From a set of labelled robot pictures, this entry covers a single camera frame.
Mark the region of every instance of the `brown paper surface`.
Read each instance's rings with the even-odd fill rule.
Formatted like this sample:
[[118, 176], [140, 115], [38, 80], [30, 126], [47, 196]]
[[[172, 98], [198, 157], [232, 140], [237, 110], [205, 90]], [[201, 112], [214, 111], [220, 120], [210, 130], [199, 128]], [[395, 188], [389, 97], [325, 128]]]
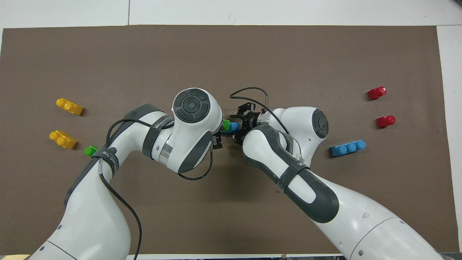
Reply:
[[[5, 29], [0, 58], [0, 253], [29, 254], [53, 232], [64, 196], [89, 161], [83, 150], [132, 107], [172, 114], [175, 95], [208, 90], [225, 115], [262, 87], [271, 108], [315, 106], [330, 132], [312, 170], [405, 220], [437, 251], [458, 251], [436, 27], [122, 26]], [[366, 92], [384, 86], [386, 96]], [[261, 93], [250, 97], [263, 100]], [[83, 106], [82, 116], [56, 107]], [[375, 119], [396, 124], [378, 129]], [[63, 130], [67, 150], [49, 140]], [[365, 150], [331, 158], [362, 139]], [[311, 220], [241, 147], [223, 137], [211, 173], [186, 181], [140, 152], [111, 181], [143, 224], [141, 253], [335, 253]], [[191, 175], [203, 173], [207, 158]], [[119, 206], [130, 226], [134, 218]]]

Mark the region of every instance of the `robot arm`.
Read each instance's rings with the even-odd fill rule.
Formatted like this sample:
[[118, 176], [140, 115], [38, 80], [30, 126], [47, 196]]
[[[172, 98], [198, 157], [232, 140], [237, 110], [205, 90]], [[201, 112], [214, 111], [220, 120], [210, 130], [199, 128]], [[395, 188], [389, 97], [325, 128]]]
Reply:
[[[269, 122], [246, 135], [245, 160], [265, 172], [347, 259], [442, 259], [417, 232], [379, 203], [314, 174], [309, 164], [301, 161], [301, 145]], [[286, 127], [292, 133], [290, 124]], [[311, 144], [314, 147], [305, 151], [314, 152], [319, 143]]]
[[[260, 113], [254, 112], [254, 110], [255, 104], [249, 102], [239, 106], [236, 115], [231, 115], [232, 118], [242, 120], [242, 128], [234, 135], [235, 143], [242, 145], [245, 135], [251, 129], [262, 124], [268, 124], [276, 130], [284, 132], [281, 124], [268, 111]], [[310, 166], [311, 158], [317, 146], [329, 133], [329, 122], [326, 115], [321, 110], [311, 106], [277, 108], [273, 110], [273, 113], [300, 144], [302, 159], [306, 165]]]
[[215, 98], [198, 88], [180, 92], [172, 111], [174, 118], [154, 105], [144, 104], [126, 114], [128, 121], [93, 155], [72, 184], [59, 226], [30, 260], [126, 258], [130, 231], [99, 174], [109, 182], [132, 151], [142, 151], [176, 173], [190, 171], [204, 159], [212, 145], [212, 134], [223, 122]]

